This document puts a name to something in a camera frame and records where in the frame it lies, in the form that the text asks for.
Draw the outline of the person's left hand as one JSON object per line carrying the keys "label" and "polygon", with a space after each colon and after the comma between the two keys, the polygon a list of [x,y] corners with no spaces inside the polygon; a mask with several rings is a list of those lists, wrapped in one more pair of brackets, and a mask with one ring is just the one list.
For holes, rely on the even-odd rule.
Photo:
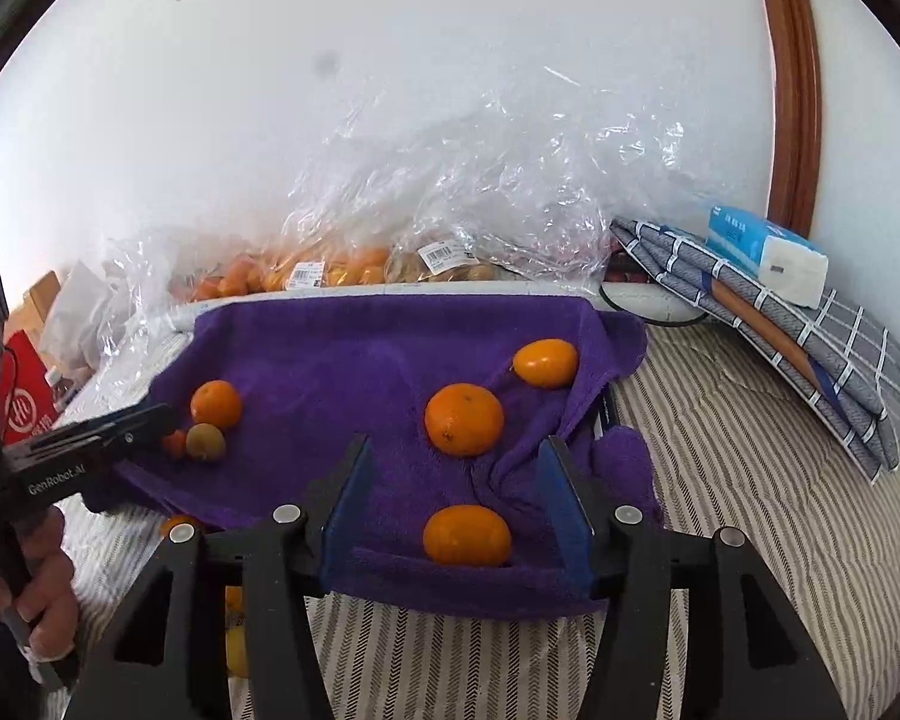
{"label": "person's left hand", "polygon": [[16,592],[0,572],[0,613],[14,608],[25,624],[38,621],[29,634],[30,653],[41,661],[59,660],[73,650],[79,628],[73,561],[63,551],[63,512],[50,507],[37,525],[19,525],[17,534],[32,578]]}

